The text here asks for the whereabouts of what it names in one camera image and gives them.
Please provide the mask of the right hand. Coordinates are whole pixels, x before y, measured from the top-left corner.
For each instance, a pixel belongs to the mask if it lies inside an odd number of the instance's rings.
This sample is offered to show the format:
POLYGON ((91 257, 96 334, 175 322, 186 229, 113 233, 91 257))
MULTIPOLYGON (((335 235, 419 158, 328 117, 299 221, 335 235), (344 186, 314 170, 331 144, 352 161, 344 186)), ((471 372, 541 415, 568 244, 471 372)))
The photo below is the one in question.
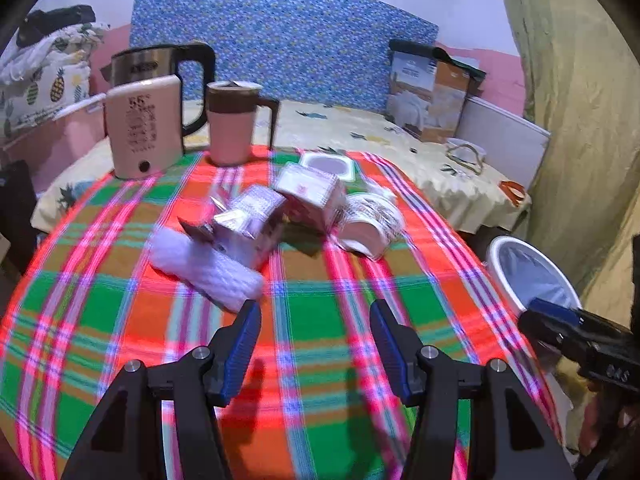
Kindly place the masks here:
MULTIPOLYGON (((584 411, 584 420, 578 437, 578 451, 582 455, 589 455, 598 444, 603 434, 604 426, 608 415, 606 411, 603 388, 595 382, 587 382, 591 399, 587 403, 584 411)), ((634 424, 639 418, 639 405, 625 406, 618 413, 617 426, 626 428, 629 424, 634 424)))

